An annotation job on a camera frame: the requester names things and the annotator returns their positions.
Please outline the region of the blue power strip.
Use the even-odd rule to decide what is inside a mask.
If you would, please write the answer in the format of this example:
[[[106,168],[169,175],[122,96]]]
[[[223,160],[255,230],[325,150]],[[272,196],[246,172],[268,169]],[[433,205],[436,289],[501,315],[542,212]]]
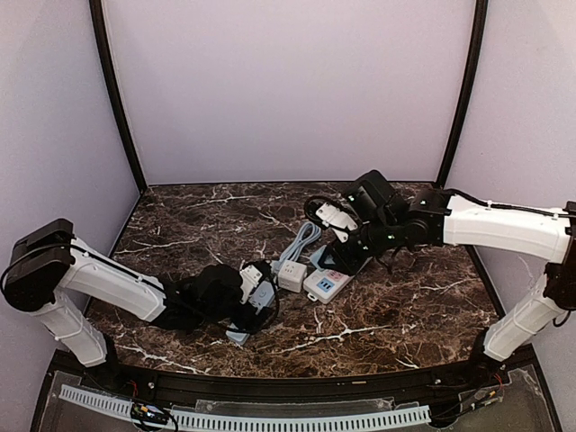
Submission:
[[[254,328],[258,329],[272,314],[274,302],[275,293],[273,286],[268,281],[263,281],[247,300],[247,304],[250,305],[247,310],[247,317],[252,320]],[[234,324],[230,324],[229,327],[233,331],[227,331],[226,336],[233,343],[243,346],[250,338],[248,333],[236,332],[235,329],[237,327]]]

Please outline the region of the blue plug adapter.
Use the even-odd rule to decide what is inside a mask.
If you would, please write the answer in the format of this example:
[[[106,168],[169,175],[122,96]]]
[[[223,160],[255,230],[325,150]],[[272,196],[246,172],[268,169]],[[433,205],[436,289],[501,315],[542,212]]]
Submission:
[[[333,269],[336,265],[333,256],[327,251],[327,246],[323,246],[313,252],[309,260],[318,270]]]

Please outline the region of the white multicolour power strip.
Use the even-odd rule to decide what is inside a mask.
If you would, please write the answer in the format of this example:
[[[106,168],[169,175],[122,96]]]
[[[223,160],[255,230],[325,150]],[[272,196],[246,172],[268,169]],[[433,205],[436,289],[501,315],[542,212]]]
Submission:
[[[304,279],[302,289],[311,301],[328,304],[354,279],[335,270],[316,269]]]

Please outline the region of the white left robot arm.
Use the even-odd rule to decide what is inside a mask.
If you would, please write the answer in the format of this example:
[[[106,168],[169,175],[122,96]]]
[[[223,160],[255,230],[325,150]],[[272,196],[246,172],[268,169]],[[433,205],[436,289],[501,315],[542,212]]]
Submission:
[[[69,291],[109,303],[150,326],[193,331],[203,324],[253,335],[276,319],[280,302],[257,306],[253,296],[264,283],[277,288],[266,261],[240,270],[208,265],[198,275],[177,282],[138,273],[103,256],[73,232],[66,219],[19,239],[1,275],[1,293],[14,309],[37,318],[84,367],[113,367],[112,340],[95,329],[68,298]]]

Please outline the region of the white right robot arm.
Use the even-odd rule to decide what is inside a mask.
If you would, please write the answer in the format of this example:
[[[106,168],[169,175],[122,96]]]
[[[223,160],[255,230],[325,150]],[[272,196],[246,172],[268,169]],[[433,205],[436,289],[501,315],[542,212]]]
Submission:
[[[575,204],[540,209],[428,188],[406,201],[372,170],[342,193],[348,210],[323,204],[321,226],[336,232],[336,269],[355,275],[370,258],[417,246],[481,246],[545,260],[544,273],[513,310],[480,338],[479,359],[502,363],[549,322],[575,309]]]

